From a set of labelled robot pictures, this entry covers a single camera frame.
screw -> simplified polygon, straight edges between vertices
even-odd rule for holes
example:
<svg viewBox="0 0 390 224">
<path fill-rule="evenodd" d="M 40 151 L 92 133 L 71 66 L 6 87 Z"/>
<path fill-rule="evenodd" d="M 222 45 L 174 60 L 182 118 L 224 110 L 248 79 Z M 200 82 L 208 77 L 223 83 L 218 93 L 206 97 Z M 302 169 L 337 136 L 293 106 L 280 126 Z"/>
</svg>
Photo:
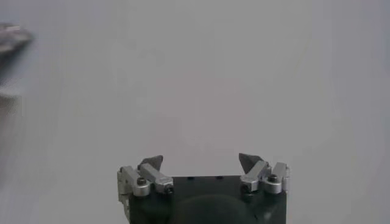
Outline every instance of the screw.
<svg viewBox="0 0 390 224">
<path fill-rule="evenodd" d="M 164 193 L 165 194 L 173 194 L 173 186 L 171 184 L 168 184 L 164 187 Z"/>
<path fill-rule="evenodd" d="M 279 179 L 278 179 L 278 176 L 276 176 L 275 174 L 272 174 L 271 176 L 268 177 L 268 181 L 271 183 L 278 183 Z"/>
<path fill-rule="evenodd" d="M 140 186 L 143 186 L 146 184 L 146 179 L 143 178 L 143 177 L 139 177 L 138 179 L 136 179 L 136 183 Z"/>
</svg>

white wall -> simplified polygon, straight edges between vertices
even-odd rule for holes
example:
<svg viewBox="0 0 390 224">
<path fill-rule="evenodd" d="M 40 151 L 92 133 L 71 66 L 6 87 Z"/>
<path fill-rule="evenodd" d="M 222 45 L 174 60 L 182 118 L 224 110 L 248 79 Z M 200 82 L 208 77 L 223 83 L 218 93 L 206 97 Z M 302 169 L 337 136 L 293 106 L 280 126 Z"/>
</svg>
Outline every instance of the white wall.
<svg viewBox="0 0 390 224">
<path fill-rule="evenodd" d="M 387 223 L 387 0 L 2 0 L 36 40 L 1 109 L 0 223 L 126 223 L 116 170 L 291 166 L 288 223 Z"/>
</svg>

